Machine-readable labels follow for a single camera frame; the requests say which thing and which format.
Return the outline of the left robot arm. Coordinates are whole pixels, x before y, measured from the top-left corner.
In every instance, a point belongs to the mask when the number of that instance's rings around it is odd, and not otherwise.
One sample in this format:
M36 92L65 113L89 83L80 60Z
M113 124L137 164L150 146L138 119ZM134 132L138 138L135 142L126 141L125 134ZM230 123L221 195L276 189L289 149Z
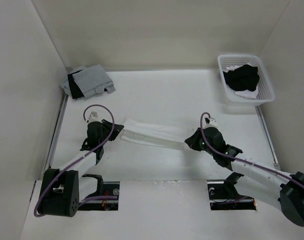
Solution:
M34 215L73 217L90 201L118 199L112 190L105 190L101 175L89 174L88 170L102 159L105 143L114 141L123 129L123 125L105 119L89 121L78 155L60 168L45 171Z

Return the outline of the white tank top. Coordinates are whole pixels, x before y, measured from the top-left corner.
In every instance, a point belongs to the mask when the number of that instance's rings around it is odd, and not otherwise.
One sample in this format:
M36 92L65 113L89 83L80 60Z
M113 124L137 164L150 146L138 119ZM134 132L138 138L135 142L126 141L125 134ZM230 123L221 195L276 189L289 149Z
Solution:
M192 128L149 124L128 118L124 123L121 139L150 147L183 150L187 148L185 139L192 134Z

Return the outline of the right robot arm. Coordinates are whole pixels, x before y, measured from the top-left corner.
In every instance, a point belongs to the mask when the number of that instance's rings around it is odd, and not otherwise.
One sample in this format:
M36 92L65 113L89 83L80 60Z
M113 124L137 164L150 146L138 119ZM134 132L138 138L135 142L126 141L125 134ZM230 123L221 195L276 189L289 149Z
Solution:
M223 186L226 196L258 199L304 227L304 173L287 173L246 160L243 151L227 144L216 127L197 128L185 143L193 150L206 151L219 166L232 172Z

